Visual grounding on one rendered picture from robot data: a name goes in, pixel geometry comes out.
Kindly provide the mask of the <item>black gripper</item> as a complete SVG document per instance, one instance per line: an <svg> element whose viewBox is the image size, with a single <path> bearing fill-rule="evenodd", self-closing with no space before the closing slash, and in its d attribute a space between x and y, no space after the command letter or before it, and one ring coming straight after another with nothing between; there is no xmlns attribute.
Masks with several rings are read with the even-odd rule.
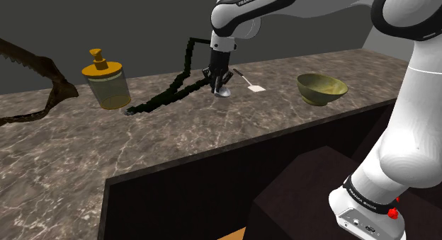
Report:
<svg viewBox="0 0 442 240"><path fill-rule="evenodd" d="M211 49L209 67L202 70L204 77L209 81L211 87L211 93L216 92L219 88L225 86L225 84L231 79L233 73L228 70L230 61L230 52L221 52ZM221 71L222 76L217 77L217 71Z"/></svg>

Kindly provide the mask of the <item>green bowl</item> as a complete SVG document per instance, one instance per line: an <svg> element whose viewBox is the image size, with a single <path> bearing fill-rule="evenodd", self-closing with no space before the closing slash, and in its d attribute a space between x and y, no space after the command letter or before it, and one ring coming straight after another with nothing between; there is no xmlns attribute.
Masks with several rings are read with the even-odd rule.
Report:
<svg viewBox="0 0 442 240"><path fill-rule="evenodd" d="M325 106L349 91L344 82L332 76L316 73L299 75L297 87L303 101L314 106Z"/></svg>

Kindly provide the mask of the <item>yellow soap dispenser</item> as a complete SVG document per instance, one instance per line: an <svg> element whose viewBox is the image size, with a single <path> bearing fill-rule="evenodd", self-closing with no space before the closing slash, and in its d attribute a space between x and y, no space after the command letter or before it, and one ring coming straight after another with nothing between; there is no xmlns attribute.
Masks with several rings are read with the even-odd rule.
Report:
<svg viewBox="0 0 442 240"><path fill-rule="evenodd" d="M123 66L119 62L109 62L101 55L101 49L91 49L93 64L81 71L98 104L106 110L115 110L131 101Z"/></svg>

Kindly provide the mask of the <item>dark robot stand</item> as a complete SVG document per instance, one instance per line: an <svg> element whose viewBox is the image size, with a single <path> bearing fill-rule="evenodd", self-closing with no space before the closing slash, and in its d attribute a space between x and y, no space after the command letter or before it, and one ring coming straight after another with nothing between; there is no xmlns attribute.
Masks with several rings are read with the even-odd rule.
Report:
<svg viewBox="0 0 442 240"><path fill-rule="evenodd" d="M243 240L359 240L342 229L329 193L358 164L330 147L295 158L253 201ZM405 192L399 198L407 240L442 240L442 210Z"/></svg>

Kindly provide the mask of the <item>brown jagged curved branch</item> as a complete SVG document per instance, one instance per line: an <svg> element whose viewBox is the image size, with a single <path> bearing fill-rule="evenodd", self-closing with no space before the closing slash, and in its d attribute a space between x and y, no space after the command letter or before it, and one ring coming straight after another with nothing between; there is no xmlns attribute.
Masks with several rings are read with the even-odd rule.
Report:
<svg viewBox="0 0 442 240"><path fill-rule="evenodd" d="M52 82L52 90L43 110L25 115L0 118L0 127L8 123L32 122L44 118L52 108L68 98L76 98L79 93L69 83L49 57L37 56L17 45L0 38L0 55L12 62L28 67Z"/></svg>

